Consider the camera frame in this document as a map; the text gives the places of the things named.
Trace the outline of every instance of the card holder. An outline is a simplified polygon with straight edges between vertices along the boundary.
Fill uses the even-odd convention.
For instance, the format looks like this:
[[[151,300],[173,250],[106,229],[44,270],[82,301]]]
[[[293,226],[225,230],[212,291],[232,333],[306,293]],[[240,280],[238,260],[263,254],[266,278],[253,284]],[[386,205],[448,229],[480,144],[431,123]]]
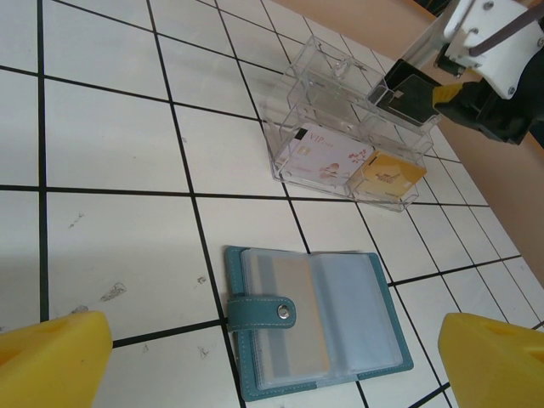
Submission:
[[[376,254],[225,255],[244,400],[413,367]]]

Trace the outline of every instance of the cable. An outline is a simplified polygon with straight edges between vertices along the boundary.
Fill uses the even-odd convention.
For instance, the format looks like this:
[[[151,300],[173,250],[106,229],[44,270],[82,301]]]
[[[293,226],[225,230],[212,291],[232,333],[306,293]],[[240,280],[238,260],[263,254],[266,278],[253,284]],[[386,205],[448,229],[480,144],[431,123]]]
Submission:
[[[522,28],[525,28],[533,21],[539,20],[542,17],[544,17],[544,2],[537,4],[535,7],[529,8],[527,11],[520,14],[516,19],[510,21],[508,24],[502,27],[491,37],[470,48],[468,50],[468,55],[471,57],[477,57],[486,51],[489,51],[496,45],[513,36]]]

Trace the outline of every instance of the gold card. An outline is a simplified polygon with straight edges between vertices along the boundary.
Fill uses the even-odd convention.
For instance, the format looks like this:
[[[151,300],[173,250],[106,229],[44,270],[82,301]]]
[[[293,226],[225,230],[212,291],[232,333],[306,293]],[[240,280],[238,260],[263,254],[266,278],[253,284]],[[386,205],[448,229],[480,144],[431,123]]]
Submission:
[[[351,190],[400,200],[427,170],[415,163],[376,150],[349,180]]]

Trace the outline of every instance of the teal card holder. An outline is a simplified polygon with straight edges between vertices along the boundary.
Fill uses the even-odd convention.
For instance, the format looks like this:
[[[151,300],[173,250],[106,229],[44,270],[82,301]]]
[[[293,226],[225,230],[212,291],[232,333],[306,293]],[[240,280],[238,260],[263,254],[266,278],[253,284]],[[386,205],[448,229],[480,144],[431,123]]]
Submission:
[[[386,374],[391,374],[400,371],[407,371],[413,368],[413,362],[410,352],[406,346],[404,336],[402,334],[400,323],[394,310],[393,299],[389,293],[388,285],[383,275],[382,266],[379,257],[375,253],[359,254],[365,255],[369,259],[371,269],[373,270],[372,277],[375,275],[377,295],[380,296],[385,304],[384,315],[388,322],[390,321],[391,338],[395,343],[395,349],[398,349],[398,364],[388,366],[386,368],[377,368],[376,370],[364,370],[361,372],[343,372],[342,375],[330,375],[323,379],[314,379],[307,382],[298,382],[287,385],[273,386],[263,388],[262,382],[259,382],[259,375],[262,376],[262,369],[258,364],[258,347],[256,347],[255,338],[257,333],[271,331],[289,331],[298,323],[298,305],[289,297],[284,296],[259,296],[247,292],[248,282],[247,273],[244,268],[249,268],[244,264],[242,253],[251,248],[240,246],[229,246],[225,250],[225,262],[229,279],[231,296],[227,302],[229,331],[235,334],[235,343],[237,346],[238,369],[240,373],[241,393],[245,401],[262,400],[265,398],[296,393],[333,385],[337,383],[347,383],[356,380],[363,380],[370,377],[378,377]],[[329,269],[331,266],[342,267],[342,259],[324,258],[320,267]],[[349,303],[343,305],[343,300],[335,296],[336,280],[328,281],[321,280],[320,274],[327,275],[323,271],[319,271],[320,267],[312,268],[314,271],[314,282],[325,289],[331,289],[331,293],[327,290],[316,290],[316,294],[320,299],[320,315],[324,321],[326,332],[325,339],[329,350],[331,360],[356,361],[361,357],[360,354],[350,354],[344,349],[353,349],[353,344],[357,342],[358,332],[347,333],[346,339],[338,340],[332,338],[330,333],[337,331],[349,331],[349,325],[342,326],[342,319],[338,319],[334,313],[343,313],[349,307]],[[371,348],[372,343],[361,345],[361,347]]]

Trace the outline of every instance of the clear acrylic box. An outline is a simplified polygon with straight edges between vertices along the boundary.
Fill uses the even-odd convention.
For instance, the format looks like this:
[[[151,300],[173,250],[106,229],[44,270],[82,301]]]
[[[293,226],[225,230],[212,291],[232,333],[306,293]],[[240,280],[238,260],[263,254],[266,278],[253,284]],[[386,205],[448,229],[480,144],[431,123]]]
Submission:
[[[311,37],[260,106],[274,179],[394,211],[404,210],[418,197],[415,186],[401,200],[393,200],[352,191],[347,183],[329,185],[301,178],[284,168],[293,153],[292,141],[311,124],[421,165],[422,156],[433,146],[428,131],[439,116],[420,124],[379,109],[379,101],[394,98],[393,93],[383,74]]]

